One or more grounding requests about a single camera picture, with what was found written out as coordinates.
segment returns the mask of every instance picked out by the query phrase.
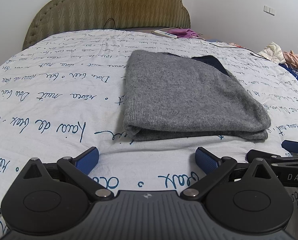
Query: gray knit fabric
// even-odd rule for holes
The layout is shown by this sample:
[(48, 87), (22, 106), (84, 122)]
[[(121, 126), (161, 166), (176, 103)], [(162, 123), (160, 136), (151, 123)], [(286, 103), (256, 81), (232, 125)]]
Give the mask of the gray knit fabric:
[(134, 51), (128, 65), (123, 126), (132, 139), (268, 138), (268, 114), (230, 73), (144, 50)]

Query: blue fabric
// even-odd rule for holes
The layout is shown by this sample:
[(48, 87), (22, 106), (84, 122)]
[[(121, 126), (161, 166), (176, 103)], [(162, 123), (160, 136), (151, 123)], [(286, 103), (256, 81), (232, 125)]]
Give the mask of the blue fabric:
[(283, 67), (285, 70), (289, 71), (289, 72), (290, 72), (290, 73), (291, 73), (291, 74), (298, 80), (298, 75), (294, 72), (293, 69), (288, 68), (288, 67), (286, 66), (286, 64), (282, 64), (282, 63), (280, 63), (279, 66), (281, 66), (281, 67)]
[(228, 72), (226, 71), (226, 69), (224, 68), (224, 66), (214, 56), (207, 55), (207, 56), (202, 56), (202, 57), (192, 57), (192, 59), (198, 60), (198, 61), (203, 62), (203, 63), (206, 63), (206, 64), (208, 64), (210, 66), (213, 66), (214, 68), (216, 68), (217, 70), (219, 70), (221, 73), (229, 76), (228, 75)]

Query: circular cap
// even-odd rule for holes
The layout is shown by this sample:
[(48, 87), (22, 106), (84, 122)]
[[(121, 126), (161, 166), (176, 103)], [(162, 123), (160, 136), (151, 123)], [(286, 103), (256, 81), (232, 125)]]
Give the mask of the circular cap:
[(187, 188), (183, 192), (188, 197), (195, 197), (199, 194), (199, 191), (194, 188)]
[(40, 190), (30, 193), (24, 199), (27, 209), (35, 212), (46, 212), (56, 208), (61, 202), (59, 194), (49, 190)]
[(233, 202), (242, 210), (261, 211), (270, 205), (270, 198), (257, 190), (245, 190), (234, 195)]
[(11, 185), (1, 202), (6, 223), (26, 235), (52, 235), (77, 225), (89, 207), (87, 195), (72, 184), (40, 178)]
[(110, 196), (110, 194), (111, 194), (111, 191), (106, 188), (98, 189), (96, 191), (96, 195), (98, 197), (108, 197), (108, 196)]

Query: mattress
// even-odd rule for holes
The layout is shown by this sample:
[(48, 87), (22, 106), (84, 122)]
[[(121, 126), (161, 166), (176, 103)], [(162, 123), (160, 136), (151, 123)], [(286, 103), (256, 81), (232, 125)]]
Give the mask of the mattress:
[[(246, 49), (217, 46), (150, 33), (90, 30), (50, 36), (10, 58), (0, 67), (0, 202), (31, 157), (50, 163), (92, 146), (100, 157), (89, 176), (115, 194), (118, 190), (180, 193), (205, 175), (194, 161), (200, 146), (238, 162), (245, 162), (250, 149), (288, 155), (281, 142), (298, 141), (297, 80)], [(137, 49), (182, 57), (215, 56), (268, 112), (272, 120), (268, 139), (256, 142), (219, 135), (131, 140), (122, 128), (124, 85), (128, 58)], [(296, 217), (289, 231), (296, 235), (298, 198), (293, 196), (298, 190), (288, 191)], [(3, 220), (2, 233), (6, 233)]]

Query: pile of clothes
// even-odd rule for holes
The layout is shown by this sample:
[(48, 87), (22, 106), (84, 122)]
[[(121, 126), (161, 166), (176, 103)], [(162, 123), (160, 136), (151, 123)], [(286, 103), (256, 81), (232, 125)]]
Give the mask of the pile of clothes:
[(199, 38), (199, 34), (191, 29), (168, 28), (167, 33), (176, 35), (178, 38), (186, 38), (186, 39)]
[(279, 64), (279, 66), (289, 71), (298, 80), (298, 54), (295, 54), (292, 50), (290, 52), (282, 52), (279, 45), (271, 42), (258, 54)]

